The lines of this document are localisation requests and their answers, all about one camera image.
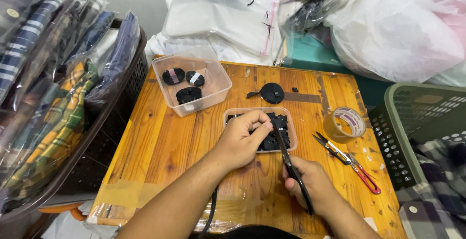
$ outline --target pink tape on label roll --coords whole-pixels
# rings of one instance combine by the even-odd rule
[[[170,76],[172,77],[173,83],[178,83],[178,82],[179,82],[178,76],[176,76],[176,73],[175,73],[175,70],[174,70],[174,69],[169,69],[169,70],[168,70],[168,73],[169,73]]]

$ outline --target wooden table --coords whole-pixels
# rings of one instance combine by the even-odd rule
[[[406,238],[395,192],[352,75],[222,64],[233,82],[226,100],[185,117],[178,117],[167,107],[150,68],[88,222],[124,225],[214,146],[224,129],[223,113],[227,109],[273,106],[260,97],[245,97],[265,83],[276,82],[287,95],[277,106],[290,111],[298,137],[298,148],[290,153],[320,162],[337,190],[363,217],[373,219],[383,238]],[[299,93],[293,93],[292,87],[297,87]],[[323,116],[341,106],[362,114],[368,129],[357,140],[336,146],[355,154],[382,189],[380,195],[370,193],[350,166],[331,158],[312,137],[315,131],[324,133]],[[239,224],[264,224],[302,238],[331,235],[324,221],[306,214],[285,189],[281,153],[258,154],[251,164],[227,175],[220,184],[214,220],[214,231]]]

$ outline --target right hand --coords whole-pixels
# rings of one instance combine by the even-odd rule
[[[336,190],[329,175],[318,162],[306,161],[297,156],[290,155],[291,164],[298,169],[302,175],[302,182],[308,189],[314,212],[320,216],[332,214],[338,211],[342,204],[346,204],[344,198]],[[291,196],[295,196],[299,204],[307,209],[306,200],[302,195],[301,188],[296,180],[290,178],[288,171],[283,165],[283,178],[285,187]]]

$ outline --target white tag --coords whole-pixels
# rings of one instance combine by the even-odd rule
[[[194,84],[194,82],[199,78],[200,75],[200,73],[196,72],[196,74],[192,76],[191,80],[189,80],[189,83]]]

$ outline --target left hand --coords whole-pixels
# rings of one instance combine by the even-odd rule
[[[221,160],[228,171],[243,167],[254,159],[260,143],[272,130],[270,118],[261,110],[231,118],[211,154]]]

